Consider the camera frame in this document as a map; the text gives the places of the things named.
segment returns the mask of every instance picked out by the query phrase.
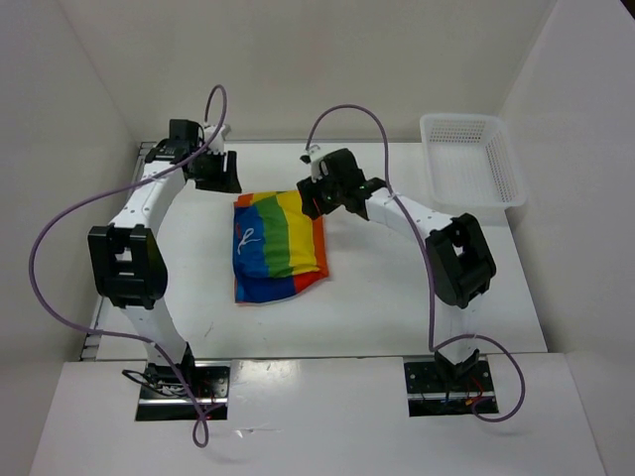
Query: white tabletop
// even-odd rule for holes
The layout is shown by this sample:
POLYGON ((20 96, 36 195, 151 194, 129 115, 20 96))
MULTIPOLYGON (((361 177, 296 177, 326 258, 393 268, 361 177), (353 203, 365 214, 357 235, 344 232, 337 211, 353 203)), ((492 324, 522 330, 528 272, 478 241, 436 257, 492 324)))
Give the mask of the white tabletop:
MULTIPOLYGON (((383 177, 380 144, 348 147, 368 178, 383 177)), ((293 189, 309 174, 300 144, 235 144, 245 192, 293 189)), ((420 144, 392 144, 395 188, 428 203, 420 144)), ((196 358, 293 358, 428 353, 426 272, 414 242, 338 209, 325 219, 330 278, 286 301, 238 305, 231 266, 236 195, 194 190, 175 199, 158 242, 170 273, 166 302, 196 358)), ((503 211, 478 216, 498 273, 483 297, 478 331, 513 352, 545 340, 503 211)), ((439 320, 444 318, 440 312, 439 320)), ((100 326, 134 332, 109 301, 100 326)), ((484 352, 496 352, 488 344, 484 352)), ((98 360, 146 358, 139 342, 104 337, 98 360)))
MULTIPOLYGON (((490 356, 502 412, 516 373, 490 356)), ((228 420, 206 449, 191 421, 135 422, 141 362, 65 364, 32 476, 604 474, 561 354, 523 354, 527 400, 514 418, 408 417, 400 358, 234 361, 228 420)))

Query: folded cloth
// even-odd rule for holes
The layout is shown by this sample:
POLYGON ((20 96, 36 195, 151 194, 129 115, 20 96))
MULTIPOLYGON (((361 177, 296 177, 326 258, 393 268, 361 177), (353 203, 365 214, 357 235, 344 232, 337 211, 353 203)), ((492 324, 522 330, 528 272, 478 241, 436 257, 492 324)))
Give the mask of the folded cloth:
POLYGON ((328 276, 322 218, 302 213, 294 191, 240 195, 234 203, 236 302, 296 295, 328 276))

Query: rainbow towel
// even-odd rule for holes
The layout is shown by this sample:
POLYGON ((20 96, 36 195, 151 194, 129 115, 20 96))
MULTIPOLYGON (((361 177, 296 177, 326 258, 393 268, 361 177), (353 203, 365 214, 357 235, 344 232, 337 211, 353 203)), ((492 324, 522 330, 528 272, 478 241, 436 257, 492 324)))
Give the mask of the rainbow towel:
POLYGON ((324 225, 302 213, 300 194, 240 195, 234 203, 236 302, 294 296, 328 276, 324 225))

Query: plastic basket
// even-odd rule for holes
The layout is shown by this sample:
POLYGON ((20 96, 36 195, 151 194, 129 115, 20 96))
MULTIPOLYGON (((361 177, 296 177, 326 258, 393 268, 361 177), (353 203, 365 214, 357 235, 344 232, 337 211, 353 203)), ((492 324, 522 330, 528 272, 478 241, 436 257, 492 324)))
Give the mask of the plastic basket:
POLYGON ((476 114, 421 118, 431 198, 438 204, 508 208, 527 200, 505 124, 476 114))

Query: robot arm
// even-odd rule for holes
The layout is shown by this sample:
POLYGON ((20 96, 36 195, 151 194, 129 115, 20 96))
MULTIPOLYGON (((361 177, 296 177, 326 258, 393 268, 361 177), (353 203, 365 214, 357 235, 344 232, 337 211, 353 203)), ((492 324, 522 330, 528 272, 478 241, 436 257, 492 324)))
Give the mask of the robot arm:
MULTIPOLYGON (((311 165, 312 174, 298 182, 305 215, 316 219, 343 205, 351 213, 413 239, 412 228, 385 181, 366 179, 350 151, 325 154, 313 146, 307 152, 301 159, 311 165)), ((467 213, 451 217, 399 196, 426 241, 436 294, 451 320, 444 337, 471 333, 478 297, 487 292, 496 274, 478 221, 467 213)), ((474 364, 478 351, 473 342, 461 340, 444 347, 443 357, 437 358, 446 365, 448 374, 456 376, 474 364)))
MULTIPOLYGON (((213 127, 203 129, 186 120, 170 121, 170 137, 161 141, 145 159, 142 179, 148 179, 182 161, 209 137, 213 127)), ((221 133, 207 153, 194 160, 183 173, 174 172, 137 188, 123 209, 106 226, 88 233, 88 247, 97 291, 110 298, 128 316, 139 335, 159 343, 182 370, 193 365, 189 345, 175 329, 163 296, 168 270, 156 242, 161 223, 173 200, 188 179, 197 189, 240 192, 236 154, 224 153, 221 133)), ((168 362, 150 344, 144 344, 149 368, 171 374, 168 362)))

